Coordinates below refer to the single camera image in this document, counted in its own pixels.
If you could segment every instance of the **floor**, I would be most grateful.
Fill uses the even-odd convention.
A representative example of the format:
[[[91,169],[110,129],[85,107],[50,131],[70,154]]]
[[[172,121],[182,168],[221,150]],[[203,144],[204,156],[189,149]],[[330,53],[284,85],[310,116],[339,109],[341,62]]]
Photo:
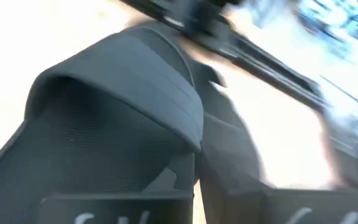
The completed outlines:
[[[4,1],[2,5],[0,2],[0,148],[22,122],[25,99],[40,72],[97,40],[146,19],[117,0],[17,0]],[[271,26],[261,33],[243,22],[245,13],[229,17],[242,21],[237,29],[274,55],[282,55],[282,60],[307,74],[316,73],[316,68],[309,64],[318,60],[323,49],[316,48],[313,42],[305,45],[301,39],[292,38],[298,33],[304,39],[311,38],[302,34],[304,30],[288,25],[285,32],[280,28],[283,35],[274,35],[278,31]],[[283,43],[296,47],[288,49]],[[227,60],[191,43],[184,45],[194,58],[225,77],[228,88],[222,91],[230,96],[250,129],[264,163],[266,183],[283,188],[330,189],[338,182],[326,157],[324,126],[318,114]],[[198,185],[195,195],[194,223],[205,223]]]

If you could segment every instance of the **strap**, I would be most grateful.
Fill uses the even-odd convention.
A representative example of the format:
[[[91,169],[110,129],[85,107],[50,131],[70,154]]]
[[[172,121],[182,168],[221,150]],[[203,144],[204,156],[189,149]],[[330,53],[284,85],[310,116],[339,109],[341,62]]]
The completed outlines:
[[[25,117],[36,116],[51,97],[58,97],[53,94],[68,78],[110,93],[201,150],[203,107],[195,89],[136,38],[110,35],[41,73]]]

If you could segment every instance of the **black slide sandal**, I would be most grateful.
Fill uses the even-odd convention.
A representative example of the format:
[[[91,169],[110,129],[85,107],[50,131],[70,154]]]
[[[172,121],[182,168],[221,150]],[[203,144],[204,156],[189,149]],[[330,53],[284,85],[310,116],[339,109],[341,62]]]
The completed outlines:
[[[226,216],[236,214],[241,209],[236,207],[239,195],[236,191],[260,190],[263,184],[258,181],[262,168],[246,124],[236,113],[230,99],[215,87],[226,87],[223,78],[210,66],[189,57],[179,44],[178,32],[170,27],[147,21],[126,32],[164,56],[182,75],[189,74],[185,78],[193,84],[204,109],[200,179],[206,221],[224,223]],[[255,209],[257,206],[250,206],[243,215],[253,220]]]
[[[36,79],[0,151],[0,223],[34,223],[56,193],[192,195],[202,132],[191,85],[137,39],[109,36]],[[176,177],[164,187],[166,168]]]

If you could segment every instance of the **slide sandal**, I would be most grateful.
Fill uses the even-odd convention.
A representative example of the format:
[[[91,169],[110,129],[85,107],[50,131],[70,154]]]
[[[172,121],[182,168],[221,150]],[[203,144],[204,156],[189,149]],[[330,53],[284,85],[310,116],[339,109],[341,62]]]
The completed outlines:
[[[160,218],[168,213],[150,212],[148,219],[190,223],[202,133],[201,100],[183,74],[139,39],[111,35],[35,80],[25,119],[0,150],[0,223],[46,223],[56,201],[127,194],[151,204],[154,198],[185,202],[187,217],[168,222]],[[97,217],[61,215],[46,218],[77,224]]]
[[[235,163],[241,164],[238,167],[241,172],[246,171],[258,179],[258,157],[247,128],[230,99],[214,86],[225,86],[222,77],[210,66],[193,60],[183,50],[177,30],[155,21],[145,21],[124,32],[148,45],[196,89],[204,108],[203,149],[208,149],[204,153],[218,150],[214,153],[229,156],[227,159],[232,163],[237,161]]]
[[[142,22],[126,32],[141,39],[180,74],[188,74],[185,78],[201,98],[204,109],[201,191],[207,222],[220,223],[225,204],[233,203],[236,196],[232,190],[260,187],[257,181],[260,164],[254,143],[230,99],[216,88],[224,86],[223,79],[210,66],[188,56],[179,44],[178,32],[167,26]]]

